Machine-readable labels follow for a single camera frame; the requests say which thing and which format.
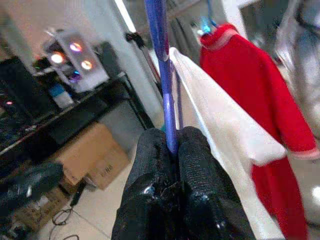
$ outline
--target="red garment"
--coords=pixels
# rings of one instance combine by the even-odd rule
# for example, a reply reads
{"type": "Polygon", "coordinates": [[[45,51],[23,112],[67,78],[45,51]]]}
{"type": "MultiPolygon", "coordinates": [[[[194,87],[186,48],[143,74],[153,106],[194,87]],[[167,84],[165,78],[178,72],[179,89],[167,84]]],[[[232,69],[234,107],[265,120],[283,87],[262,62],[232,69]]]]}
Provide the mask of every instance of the red garment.
{"type": "MultiPolygon", "coordinates": [[[[301,159],[320,152],[278,68],[261,49],[225,24],[201,38],[201,67],[270,135],[301,159]]],[[[288,158],[254,166],[257,194],[286,238],[307,239],[299,187],[288,158]]]]}

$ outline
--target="electronics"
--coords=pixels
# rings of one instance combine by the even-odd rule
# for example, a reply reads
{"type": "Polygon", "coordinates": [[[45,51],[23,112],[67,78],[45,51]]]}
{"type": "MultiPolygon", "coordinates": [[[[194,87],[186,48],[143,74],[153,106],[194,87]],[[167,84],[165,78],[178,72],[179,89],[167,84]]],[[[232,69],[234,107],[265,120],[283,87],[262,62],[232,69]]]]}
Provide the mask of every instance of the electronics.
{"type": "Polygon", "coordinates": [[[43,45],[47,59],[76,93],[93,90],[109,79],[90,44],[79,32],[60,30],[52,35],[53,38],[43,45]]]}
{"type": "Polygon", "coordinates": [[[0,63],[0,108],[19,125],[34,124],[56,113],[50,97],[18,57],[0,63]]]}

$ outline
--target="cardboard box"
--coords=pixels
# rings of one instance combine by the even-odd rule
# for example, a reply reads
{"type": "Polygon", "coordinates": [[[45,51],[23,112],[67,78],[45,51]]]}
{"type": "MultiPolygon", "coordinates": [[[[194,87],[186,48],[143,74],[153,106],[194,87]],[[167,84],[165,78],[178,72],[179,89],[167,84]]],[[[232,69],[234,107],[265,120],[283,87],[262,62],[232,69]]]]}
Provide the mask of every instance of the cardboard box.
{"type": "Polygon", "coordinates": [[[17,220],[37,232],[68,202],[68,198],[57,187],[42,195],[37,201],[15,211],[17,220]]]}
{"type": "Polygon", "coordinates": [[[110,151],[112,135],[101,123],[94,123],[80,132],[75,138],[59,149],[50,159],[63,164],[65,177],[76,185],[102,161],[110,151]]]}
{"type": "Polygon", "coordinates": [[[129,164],[128,156],[113,139],[109,142],[108,153],[103,160],[98,161],[89,173],[89,179],[101,190],[119,175],[129,164]]]}

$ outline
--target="orange light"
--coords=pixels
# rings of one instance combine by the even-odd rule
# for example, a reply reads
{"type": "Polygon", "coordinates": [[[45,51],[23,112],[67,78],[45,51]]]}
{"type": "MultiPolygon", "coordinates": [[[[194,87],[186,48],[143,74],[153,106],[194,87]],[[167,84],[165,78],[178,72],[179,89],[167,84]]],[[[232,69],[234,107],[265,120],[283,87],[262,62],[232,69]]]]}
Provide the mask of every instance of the orange light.
{"type": "Polygon", "coordinates": [[[74,52],[81,52],[82,46],[79,43],[73,42],[70,44],[70,49],[74,52]]]}
{"type": "Polygon", "coordinates": [[[83,67],[85,70],[90,70],[92,69],[92,63],[85,60],[81,63],[81,67],[83,67]]]}
{"type": "Polygon", "coordinates": [[[51,61],[55,64],[61,64],[64,61],[64,55],[61,52],[55,51],[54,54],[51,55],[51,61]]]}

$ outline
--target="black cable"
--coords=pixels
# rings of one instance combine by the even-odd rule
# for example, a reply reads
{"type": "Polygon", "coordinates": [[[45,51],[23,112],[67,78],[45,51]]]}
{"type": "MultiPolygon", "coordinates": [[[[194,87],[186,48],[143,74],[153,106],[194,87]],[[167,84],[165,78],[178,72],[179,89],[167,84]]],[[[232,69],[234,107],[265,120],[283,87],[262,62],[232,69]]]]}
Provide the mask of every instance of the black cable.
{"type": "MultiPolygon", "coordinates": [[[[56,227],[58,226],[64,226],[68,224],[68,220],[71,217],[72,212],[74,208],[68,208],[66,210],[61,210],[59,212],[57,212],[53,217],[52,217],[52,223],[54,225],[54,227],[51,229],[50,234],[49,234],[49,240],[52,240],[52,234],[54,232],[54,230],[56,229],[56,227]],[[63,218],[63,220],[58,221],[59,218],[63,215],[66,214],[66,217],[63,218]]],[[[65,237],[63,240],[67,240],[67,239],[71,239],[71,238],[75,238],[76,240],[80,240],[79,236],[77,234],[73,234],[70,236],[65,237]]]]}

